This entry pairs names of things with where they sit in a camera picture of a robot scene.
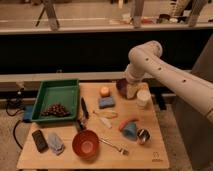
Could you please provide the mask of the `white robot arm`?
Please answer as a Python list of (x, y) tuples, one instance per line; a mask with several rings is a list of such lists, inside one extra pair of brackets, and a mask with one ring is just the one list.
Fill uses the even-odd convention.
[(167, 64), (160, 59), (162, 52), (157, 41), (133, 47), (125, 70), (127, 82), (137, 84), (148, 73), (213, 123), (213, 83)]

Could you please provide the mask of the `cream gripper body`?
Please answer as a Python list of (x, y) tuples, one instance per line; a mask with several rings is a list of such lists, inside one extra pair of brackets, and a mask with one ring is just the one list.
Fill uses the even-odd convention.
[(139, 90), (144, 90), (145, 86), (142, 84), (127, 84), (126, 97), (128, 99), (134, 99)]

